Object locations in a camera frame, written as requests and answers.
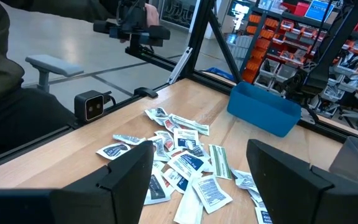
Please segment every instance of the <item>wooden tabletop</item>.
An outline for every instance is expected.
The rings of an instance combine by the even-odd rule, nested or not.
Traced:
[[[112,140],[113,134],[152,137],[163,128],[151,121],[144,110],[163,107],[168,113],[210,125],[206,145],[224,146],[229,164],[249,171],[247,142],[258,139],[304,161],[327,170],[342,144],[295,126],[285,138],[239,120],[226,111],[229,97],[188,79],[164,88],[156,99],[143,98],[123,109],[69,133],[0,166],[0,188],[61,188],[107,164],[95,152]],[[233,180],[217,178],[233,201],[212,214],[204,211],[203,223],[257,223],[255,205],[249,194]],[[174,192],[169,202],[146,205],[140,223],[173,223],[182,194]]]

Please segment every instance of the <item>concrete floor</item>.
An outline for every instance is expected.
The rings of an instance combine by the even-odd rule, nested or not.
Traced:
[[[117,102],[131,97],[138,87],[163,85],[170,72],[126,54],[129,43],[121,44],[108,35],[95,33],[86,21],[25,12],[5,6],[11,17],[8,57],[25,70],[24,86],[35,86],[38,71],[25,62],[28,55],[48,54],[81,65],[85,73],[73,78],[51,74],[50,92],[73,111],[77,94],[96,90],[112,91]],[[189,33],[171,29],[171,39],[157,54],[179,60],[187,47]],[[196,68],[218,67],[229,71],[215,40],[204,40]]]

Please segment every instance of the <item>metal frame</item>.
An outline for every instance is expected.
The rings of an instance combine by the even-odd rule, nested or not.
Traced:
[[[217,26],[218,23],[217,23],[216,17],[213,14],[213,11],[212,11],[212,8],[214,6],[214,0],[200,0],[200,1],[201,2],[200,2],[200,6],[199,6],[199,11],[196,15],[196,21],[195,21],[195,27],[197,29],[194,29],[194,31],[192,32],[190,41],[188,44],[188,46],[190,48],[192,48],[193,50],[191,52],[191,55],[188,57],[189,59],[188,59],[186,65],[184,66],[183,71],[181,72],[181,75],[178,77],[178,79],[189,78],[190,80],[193,80],[197,83],[208,86],[216,91],[219,91],[226,95],[230,95],[231,89],[233,88],[232,84],[229,84],[228,82],[222,81],[220,79],[211,77],[211,76],[206,75],[200,71],[195,70],[196,61],[197,61],[198,55],[200,53],[201,44],[202,44],[202,41],[204,38],[206,26],[208,23],[210,23],[211,26],[213,27],[213,31],[217,38],[219,46],[222,48],[223,54],[225,55],[225,59],[228,60],[231,70],[233,68],[236,68],[234,59],[233,59],[225,41],[224,41],[223,35],[222,35],[221,31],[219,30],[219,27]],[[156,65],[158,67],[164,68],[168,71],[173,71],[177,65],[176,62],[169,60],[165,57],[156,55],[153,52],[151,52],[150,50],[147,50],[147,49],[139,46],[136,43],[131,44],[131,46],[126,49],[126,53],[128,53],[134,57],[137,57],[141,60],[144,60],[148,63]],[[232,74],[234,75],[236,83],[238,83],[240,80],[242,80],[239,75],[239,71],[237,70],[237,68],[233,71],[234,72],[232,72]],[[167,86],[169,86],[168,83],[155,88],[154,91],[159,91]],[[114,111],[117,111],[117,110],[119,110],[131,103],[134,103],[142,98],[143,97],[140,95],[134,95],[133,97],[129,98],[128,100],[125,100],[121,103],[118,103],[115,106],[112,106],[112,107],[106,109],[105,115],[110,114]],[[322,134],[323,136],[326,136],[328,138],[331,138],[331,139],[341,142],[341,143],[344,143],[345,140],[347,139],[347,137],[349,137],[349,136],[358,138],[358,135],[354,134],[353,132],[350,132],[350,131],[347,131],[344,129],[340,129],[337,126],[334,126],[334,125],[331,125],[328,123],[324,123],[324,122],[321,122],[318,120],[315,121],[315,124],[311,124],[306,121],[300,120],[298,122],[298,125],[306,128],[306,129],[310,129],[316,133]],[[62,129],[59,129],[59,130],[53,132],[53,133],[50,133],[46,136],[38,138],[22,147],[19,147],[17,149],[13,149],[9,152],[1,154],[0,155],[0,165],[5,162],[8,162],[12,159],[15,159],[31,150],[34,150],[34,149],[54,140],[56,138],[59,138],[60,136],[70,133],[71,131],[73,131],[76,128],[78,128],[78,127],[66,126]]]

